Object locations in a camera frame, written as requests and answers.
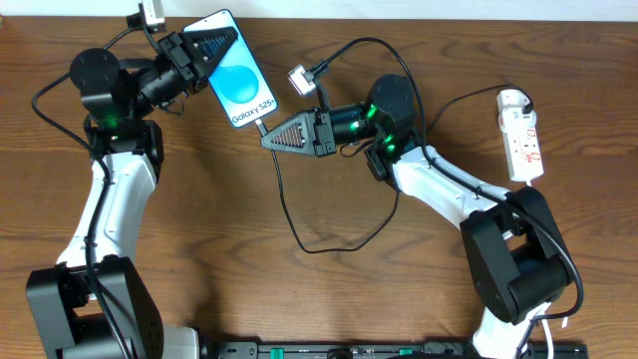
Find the blue circle on screen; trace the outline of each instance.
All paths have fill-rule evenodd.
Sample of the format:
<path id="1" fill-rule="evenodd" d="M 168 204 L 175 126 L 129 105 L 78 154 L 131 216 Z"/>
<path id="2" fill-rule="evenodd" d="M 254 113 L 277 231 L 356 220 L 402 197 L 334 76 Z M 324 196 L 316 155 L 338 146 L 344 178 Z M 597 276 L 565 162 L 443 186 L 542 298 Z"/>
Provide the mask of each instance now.
<path id="1" fill-rule="evenodd" d="M 245 104 L 259 92 L 257 75 L 245 66 L 219 67 L 215 75 L 223 96 L 235 104 Z"/>

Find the wooden table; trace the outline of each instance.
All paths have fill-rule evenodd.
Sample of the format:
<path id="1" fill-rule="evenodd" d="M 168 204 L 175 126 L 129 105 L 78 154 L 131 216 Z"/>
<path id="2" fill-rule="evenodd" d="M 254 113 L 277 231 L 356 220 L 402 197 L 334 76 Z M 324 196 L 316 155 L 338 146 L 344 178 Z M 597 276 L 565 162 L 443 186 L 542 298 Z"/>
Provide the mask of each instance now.
<path id="1" fill-rule="evenodd" d="M 179 30 L 194 19 L 169 19 Z M 585 283 L 583 309 L 556 339 L 583 340 L 592 357 L 634 357 L 638 337 L 638 26 L 607 23 L 253 20 L 239 24 L 280 108 L 269 127 L 315 104 L 288 84 L 347 41 L 381 36 L 412 69 L 428 118 L 448 100 L 513 81 L 534 99 L 546 196 Z M 31 96 L 102 46 L 124 19 L 9 18 L 0 29 L 0 356 L 42 357 L 25 296 L 34 269 L 51 267 L 78 224 L 90 185 L 87 154 L 37 118 Z M 150 56 L 140 34 L 120 58 Z M 401 73 L 369 44 L 326 78 L 332 104 L 364 98 L 377 77 Z M 450 161 L 498 185 L 508 180 L 494 94 L 450 108 L 429 141 Z M 154 113 L 165 162 L 150 199 L 137 268 L 164 323 L 218 339 L 423 340 L 469 337 L 482 305 L 460 233 L 402 196 L 395 219 L 357 253 L 307 255 L 278 199 L 257 131 L 233 130 L 214 94 L 185 102 L 182 118 Z M 41 102 L 81 132 L 85 109 L 67 82 Z M 392 207 L 393 192 L 362 157 L 281 156 L 286 197 L 311 248 L 353 245 Z M 573 286 L 552 306 L 571 306 Z M 535 336 L 542 339 L 540 330 Z"/>

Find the power strip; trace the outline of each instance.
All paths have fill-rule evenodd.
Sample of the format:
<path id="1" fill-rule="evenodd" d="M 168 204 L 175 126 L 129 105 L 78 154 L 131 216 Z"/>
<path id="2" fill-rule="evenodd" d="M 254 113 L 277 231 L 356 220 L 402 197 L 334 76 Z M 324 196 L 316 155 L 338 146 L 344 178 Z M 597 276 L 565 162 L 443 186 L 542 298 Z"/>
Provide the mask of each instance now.
<path id="1" fill-rule="evenodd" d="M 540 147 L 536 132 L 536 112 L 523 113 L 529 104 L 527 96 L 519 90 L 503 90 L 496 97 L 498 126 L 505 143 L 509 178 L 530 184 L 543 174 Z"/>

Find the white smartphone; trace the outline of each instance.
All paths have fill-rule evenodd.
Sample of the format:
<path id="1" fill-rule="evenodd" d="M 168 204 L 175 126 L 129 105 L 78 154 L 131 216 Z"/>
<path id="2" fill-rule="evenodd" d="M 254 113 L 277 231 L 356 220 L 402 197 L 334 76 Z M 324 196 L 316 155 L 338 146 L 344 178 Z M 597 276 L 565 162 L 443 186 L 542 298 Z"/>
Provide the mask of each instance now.
<path id="1" fill-rule="evenodd" d="M 239 128 L 277 110 L 278 105 L 232 14 L 228 10 L 220 10 L 186 26 L 183 31 L 229 26 L 237 30 L 237 41 L 232 44 L 208 82 L 230 123 Z"/>

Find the white wall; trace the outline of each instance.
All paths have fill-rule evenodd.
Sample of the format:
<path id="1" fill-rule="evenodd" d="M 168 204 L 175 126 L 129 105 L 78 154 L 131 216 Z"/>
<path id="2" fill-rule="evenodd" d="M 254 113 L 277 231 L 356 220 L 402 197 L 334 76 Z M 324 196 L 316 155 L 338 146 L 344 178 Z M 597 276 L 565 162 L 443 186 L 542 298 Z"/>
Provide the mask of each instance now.
<path id="1" fill-rule="evenodd" d="M 139 0 L 0 0 L 4 15 L 122 16 Z M 163 0 L 167 17 L 638 21 L 638 0 Z"/>

